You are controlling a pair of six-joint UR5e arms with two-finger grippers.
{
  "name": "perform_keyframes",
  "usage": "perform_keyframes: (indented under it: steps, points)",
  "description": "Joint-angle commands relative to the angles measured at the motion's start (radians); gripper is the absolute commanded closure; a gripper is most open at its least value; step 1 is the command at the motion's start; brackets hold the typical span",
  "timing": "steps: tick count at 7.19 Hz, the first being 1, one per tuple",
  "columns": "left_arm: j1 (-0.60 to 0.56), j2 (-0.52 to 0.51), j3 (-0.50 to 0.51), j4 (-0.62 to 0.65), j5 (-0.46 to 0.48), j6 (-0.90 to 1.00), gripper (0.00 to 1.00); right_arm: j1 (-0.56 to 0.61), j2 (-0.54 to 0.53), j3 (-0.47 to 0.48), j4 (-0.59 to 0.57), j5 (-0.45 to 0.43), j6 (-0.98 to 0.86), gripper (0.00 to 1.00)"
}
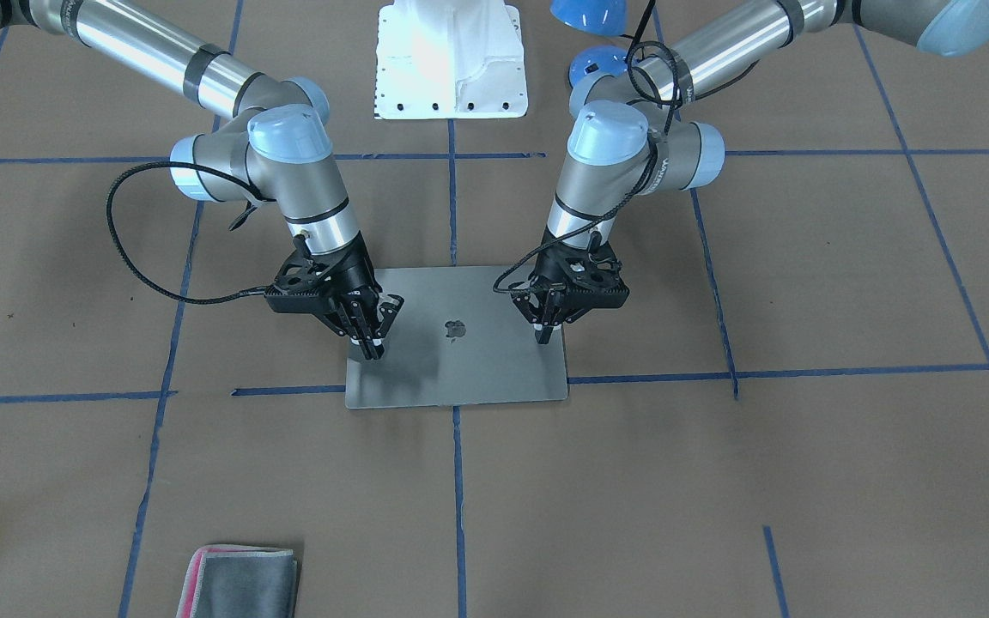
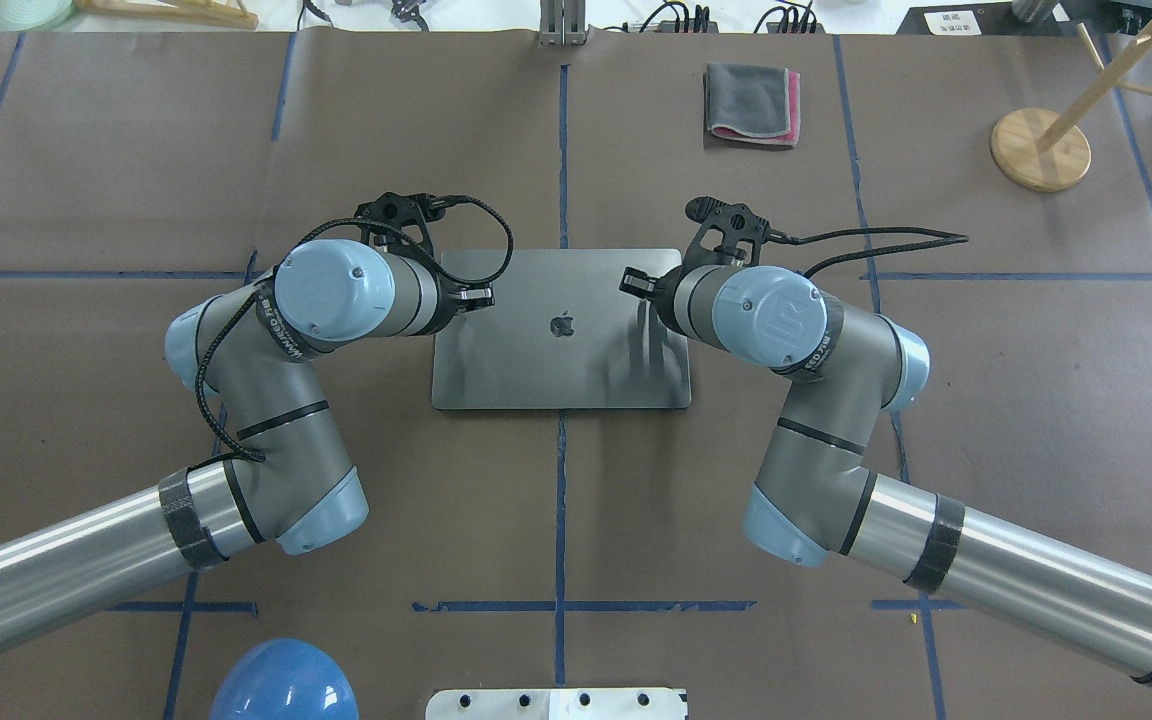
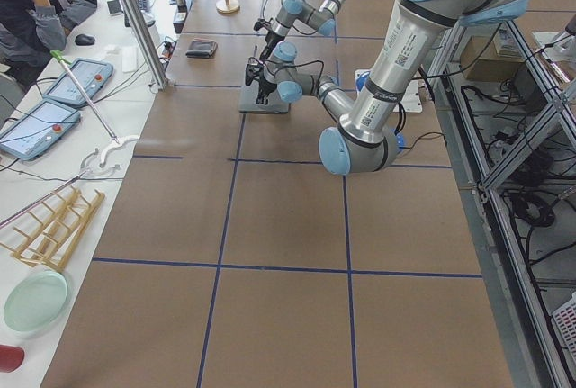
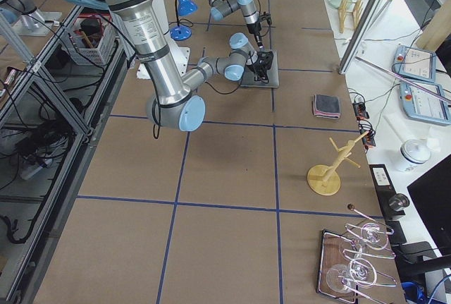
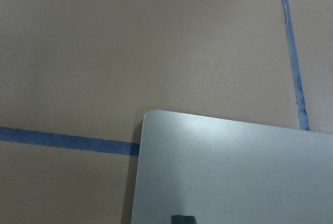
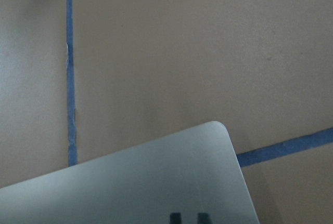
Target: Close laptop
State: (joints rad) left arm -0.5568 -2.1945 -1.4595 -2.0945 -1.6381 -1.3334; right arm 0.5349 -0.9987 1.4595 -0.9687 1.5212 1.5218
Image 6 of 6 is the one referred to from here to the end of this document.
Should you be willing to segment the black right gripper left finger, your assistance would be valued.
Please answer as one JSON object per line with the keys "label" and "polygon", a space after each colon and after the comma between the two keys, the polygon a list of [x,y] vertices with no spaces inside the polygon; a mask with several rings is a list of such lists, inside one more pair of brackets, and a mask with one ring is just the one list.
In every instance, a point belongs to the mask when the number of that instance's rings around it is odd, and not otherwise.
{"label": "black right gripper left finger", "polygon": [[182,224],[181,213],[171,213],[169,218],[170,224]]}

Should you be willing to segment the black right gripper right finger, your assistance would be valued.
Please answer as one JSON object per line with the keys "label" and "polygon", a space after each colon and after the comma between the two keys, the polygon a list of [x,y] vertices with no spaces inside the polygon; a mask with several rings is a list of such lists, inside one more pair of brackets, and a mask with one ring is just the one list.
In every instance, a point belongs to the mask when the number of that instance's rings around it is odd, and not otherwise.
{"label": "black right gripper right finger", "polygon": [[208,213],[198,213],[197,224],[211,224],[210,215]]}

